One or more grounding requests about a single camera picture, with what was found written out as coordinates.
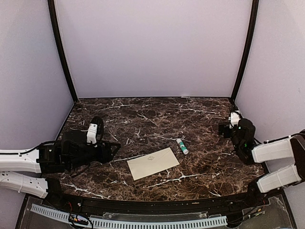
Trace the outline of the cream envelope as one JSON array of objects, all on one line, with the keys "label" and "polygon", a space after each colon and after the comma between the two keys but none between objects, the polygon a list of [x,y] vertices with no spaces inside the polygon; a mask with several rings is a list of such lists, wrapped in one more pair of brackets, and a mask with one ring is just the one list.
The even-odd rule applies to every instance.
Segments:
[{"label": "cream envelope", "polygon": [[180,163],[170,147],[127,161],[134,180],[151,176]]}]

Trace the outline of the green white glue stick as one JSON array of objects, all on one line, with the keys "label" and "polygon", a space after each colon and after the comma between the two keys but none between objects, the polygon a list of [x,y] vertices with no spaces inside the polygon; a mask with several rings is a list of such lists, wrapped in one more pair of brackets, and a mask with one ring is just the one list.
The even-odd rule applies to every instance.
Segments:
[{"label": "green white glue stick", "polygon": [[179,145],[181,151],[182,151],[185,155],[187,155],[187,154],[189,153],[189,151],[188,151],[188,149],[186,148],[186,146],[185,146],[184,142],[182,141],[182,139],[177,138],[177,139],[176,139],[176,142],[177,142],[177,144]]}]

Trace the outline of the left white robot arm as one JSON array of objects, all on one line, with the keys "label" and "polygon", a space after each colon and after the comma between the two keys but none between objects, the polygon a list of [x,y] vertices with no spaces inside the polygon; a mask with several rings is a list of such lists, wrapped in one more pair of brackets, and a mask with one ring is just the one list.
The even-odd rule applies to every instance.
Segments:
[{"label": "left white robot arm", "polygon": [[61,193],[61,184],[54,178],[36,178],[24,175],[55,174],[71,171],[92,162],[102,164],[113,160],[121,148],[119,143],[103,141],[102,135],[72,130],[61,140],[47,141],[32,149],[1,150],[0,185],[22,193],[46,198],[57,208],[67,204]]}]

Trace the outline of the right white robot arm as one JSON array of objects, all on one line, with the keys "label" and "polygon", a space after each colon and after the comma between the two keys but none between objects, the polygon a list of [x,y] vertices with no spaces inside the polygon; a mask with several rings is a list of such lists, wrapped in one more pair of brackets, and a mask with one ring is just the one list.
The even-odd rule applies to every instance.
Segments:
[{"label": "right white robot arm", "polygon": [[248,207],[255,206],[264,193],[305,181],[305,131],[260,144],[255,140],[255,130],[246,118],[218,124],[219,134],[231,139],[235,154],[246,165],[284,158],[292,158],[294,163],[250,182],[243,197]]}]

